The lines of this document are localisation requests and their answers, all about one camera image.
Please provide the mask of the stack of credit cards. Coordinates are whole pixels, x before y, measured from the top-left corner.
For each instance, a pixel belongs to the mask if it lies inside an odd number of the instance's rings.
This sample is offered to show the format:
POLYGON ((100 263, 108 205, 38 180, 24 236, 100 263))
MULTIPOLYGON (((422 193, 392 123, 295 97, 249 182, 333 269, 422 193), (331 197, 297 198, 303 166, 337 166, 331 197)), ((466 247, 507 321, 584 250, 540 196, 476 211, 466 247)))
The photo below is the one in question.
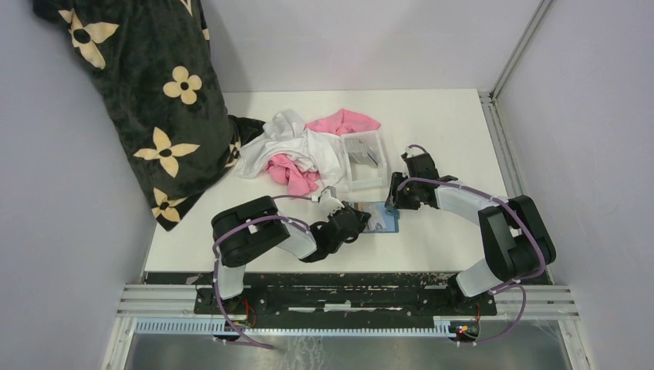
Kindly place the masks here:
POLYGON ((379 166, 379 161, 372 148, 360 139, 346 138, 344 144, 349 159, 354 163, 372 168, 379 166))

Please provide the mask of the light picture credit card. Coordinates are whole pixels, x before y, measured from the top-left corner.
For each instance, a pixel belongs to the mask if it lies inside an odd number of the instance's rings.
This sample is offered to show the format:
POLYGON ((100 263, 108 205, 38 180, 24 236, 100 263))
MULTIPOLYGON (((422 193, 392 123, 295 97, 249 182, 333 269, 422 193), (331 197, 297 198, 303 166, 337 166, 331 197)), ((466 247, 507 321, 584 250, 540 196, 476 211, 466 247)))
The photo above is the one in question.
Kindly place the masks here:
POLYGON ((388 214, 384 209, 371 210, 371 217, 368 220, 366 233, 369 234, 388 234, 396 232, 396 218, 388 214))

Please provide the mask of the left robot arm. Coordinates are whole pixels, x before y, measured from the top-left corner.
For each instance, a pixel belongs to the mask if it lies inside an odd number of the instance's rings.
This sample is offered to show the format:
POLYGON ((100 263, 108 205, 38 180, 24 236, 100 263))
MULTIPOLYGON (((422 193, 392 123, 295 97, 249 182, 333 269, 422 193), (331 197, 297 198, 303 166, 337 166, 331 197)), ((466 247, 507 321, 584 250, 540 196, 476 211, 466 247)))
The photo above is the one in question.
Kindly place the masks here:
POLYGON ((304 263, 322 261, 342 245, 357 241, 372 217, 327 189, 318 196, 299 197, 317 204, 326 214, 325 220, 307 224, 280 213, 276 201, 284 198, 259 197, 222 211, 211 220, 213 302, 224 313, 234 313, 241 307, 247 264, 275 248, 304 263))

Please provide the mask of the blue leather card holder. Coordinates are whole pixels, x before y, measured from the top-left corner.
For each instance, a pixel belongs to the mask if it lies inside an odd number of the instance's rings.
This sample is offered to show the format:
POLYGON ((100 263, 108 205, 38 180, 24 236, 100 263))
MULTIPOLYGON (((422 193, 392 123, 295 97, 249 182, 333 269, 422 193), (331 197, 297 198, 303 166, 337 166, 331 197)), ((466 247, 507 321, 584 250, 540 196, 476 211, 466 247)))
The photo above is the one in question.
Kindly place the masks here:
POLYGON ((387 209, 383 201, 354 203, 354 208, 371 215, 364 234, 395 234, 399 232, 399 212, 387 209))

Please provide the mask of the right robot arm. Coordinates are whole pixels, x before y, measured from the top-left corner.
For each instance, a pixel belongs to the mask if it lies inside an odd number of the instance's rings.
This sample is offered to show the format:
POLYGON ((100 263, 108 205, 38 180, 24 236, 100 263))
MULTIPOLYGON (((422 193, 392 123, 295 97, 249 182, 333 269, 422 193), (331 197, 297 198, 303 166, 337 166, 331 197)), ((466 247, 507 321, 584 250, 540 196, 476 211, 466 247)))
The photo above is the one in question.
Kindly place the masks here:
POLYGON ((409 145, 401 156, 407 173, 394 172, 386 208, 419 210, 423 205, 451 212, 480 228, 484 256, 447 282, 447 308, 464 315, 483 293, 497 293, 536 278, 557 254, 535 202, 528 196, 493 196, 439 175, 432 156, 409 145))

